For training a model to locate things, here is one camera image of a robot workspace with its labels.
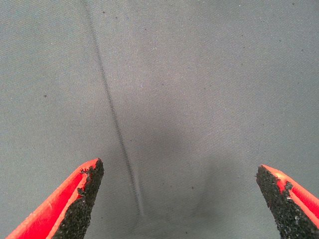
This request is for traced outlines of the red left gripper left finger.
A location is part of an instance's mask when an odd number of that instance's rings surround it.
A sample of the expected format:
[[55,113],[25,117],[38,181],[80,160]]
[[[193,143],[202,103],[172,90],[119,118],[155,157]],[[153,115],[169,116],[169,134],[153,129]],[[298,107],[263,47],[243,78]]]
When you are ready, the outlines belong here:
[[83,163],[7,238],[84,238],[103,175],[100,158]]

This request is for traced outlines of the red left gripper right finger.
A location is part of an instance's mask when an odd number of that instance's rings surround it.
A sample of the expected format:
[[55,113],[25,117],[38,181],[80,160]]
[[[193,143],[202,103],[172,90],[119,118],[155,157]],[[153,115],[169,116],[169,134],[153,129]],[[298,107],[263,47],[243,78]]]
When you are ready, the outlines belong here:
[[319,199],[284,172],[260,165],[256,182],[282,239],[319,237]]

